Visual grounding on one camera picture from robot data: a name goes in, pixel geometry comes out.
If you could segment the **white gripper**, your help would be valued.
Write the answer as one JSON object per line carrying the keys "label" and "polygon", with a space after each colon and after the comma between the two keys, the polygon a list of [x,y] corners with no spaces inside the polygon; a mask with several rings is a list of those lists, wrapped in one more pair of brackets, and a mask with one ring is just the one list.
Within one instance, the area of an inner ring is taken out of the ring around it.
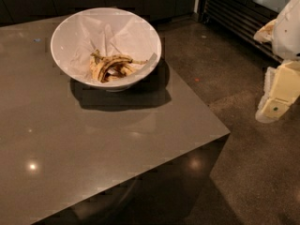
{"label": "white gripper", "polygon": [[272,52],[285,61],[269,67],[264,78],[264,95],[255,118],[261,123],[277,121],[300,97],[300,0],[290,0],[277,17],[254,37],[260,43],[270,42]]}

